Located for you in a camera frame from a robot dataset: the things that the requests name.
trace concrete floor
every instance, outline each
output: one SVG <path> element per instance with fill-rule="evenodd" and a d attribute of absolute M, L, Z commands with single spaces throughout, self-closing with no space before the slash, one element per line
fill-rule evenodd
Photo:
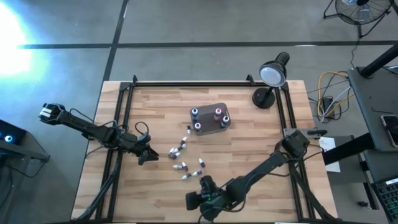
<path fill-rule="evenodd" d="M 0 29 L 6 31 L 0 35 L 0 118 L 30 131 L 51 154 L 41 173 L 24 181 L 11 223 L 60 222 L 70 218 L 87 141 L 67 127 L 41 123 L 37 115 L 43 103 L 57 102 L 93 117 L 110 52 L 13 47 L 111 44 L 122 2 L 0 1 Z M 354 46 L 338 43 L 357 39 L 354 26 L 339 18 L 322 19 L 327 4 L 327 0 L 130 0 L 120 43 L 329 41 L 330 46 L 118 49 L 109 79 L 130 80 L 135 74 L 140 80 L 242 80 L 247 74 L 257 77 L 262 63 L 286 51 L 290 54 L 288 79 L 304 80 L 307 90 L 314 90 L 322 72 L 351 68 Z M 363 39 L 374 42 L 358 47 L 356 66 L 368 64 L 390 47 L 378 45 L 377 41 L 398 39 L 397 19 L 395 12 L 390 13 Z M 337 96 L 347 86 L 348 82 L 333 86 L 328 94 Z M 367 132 L 359 114 L 352 98 L 349 111 L 339 121 L 315 122 L 330 136 L 359 136 Z M 361 185 L 331 184 L 340 218 L 387 222 L 382 210 L 370 211 L 355 205 L 366 199 Z"/>

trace wooden tabletop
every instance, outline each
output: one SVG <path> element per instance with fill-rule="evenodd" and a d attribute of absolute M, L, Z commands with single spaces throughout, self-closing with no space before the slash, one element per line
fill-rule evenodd
<path fill-rule="evenodd" d="M 120 82 L 104 82 L 96 114 L 96 124 L 113 119 Z M 303 81 L 289 81 L 290 95 L 299 128 L 313 128 L 314 123 Z M 119 180 L 114 222 L 197 222 L 199 209 L 187 211 L 185 194 L 199 191 L 200 177 L 182 180 L 185 172 L 173 169 L 185 162 L 189 172 L 200 169 L 198 159 L 206 163 L 204 175 L 211 175 L 218 186 L 231 178 L 246 175 L 269 157 L 275 144 L 282 139 L 280 119 L 275 103 L 268 110 L 254 106 L 255 87 L 142 87 L 134 88 L 130 111 L 129 132 L 138 135 L 134 125 L 144 121 L 150 128 L 152 148 L 159 161 L 137 163 L 134 154 L 125 154 Z M 190 108 L 226 103 L 232 125 L 228 130 L 207 136 L 188 136 L 187 148 L 176 160 L 168 158 L 187 135 Z M 285 117 L 289 120 L 284 101 Z M 90 142 L 88 152 L 97 148 Z M 306 156 L 319 152 L 310 146 Z M 83 167 L 72 217 L 78 217 L 98 193 L 103 175 L 106 150 L 90 154 Z M 322 155 L 305 161 L 310 188 L 330 214 L 337 216 L 335 203 Z M 274 171 L 288 172 L 287 165 Z M 110 191 L 105 200 L 108 207 Z M 303 210 L 307 214 L 303 194 Z M 251 187 L 244 210 L 221 212 L 216 222 L 293 222 L 297 221 L 290 178 L 265 176 Z"/>

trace white paper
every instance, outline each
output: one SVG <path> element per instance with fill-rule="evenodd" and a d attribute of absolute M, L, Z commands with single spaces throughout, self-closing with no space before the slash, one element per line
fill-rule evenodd
<path fill-rule="evenodd" d="M 334 138 L 321 137 L 319 139 L 319 146 L 322 147 L 326 152 L 331 150 L 331 149 L 334 149 L 336 147 L 335 139 Z M 332 164 L 327 165 L 326 166 L 326 171 L 329 171 L 329 172 L 341 172 L 339 163 L 338 162 L 334 162 Z"/>

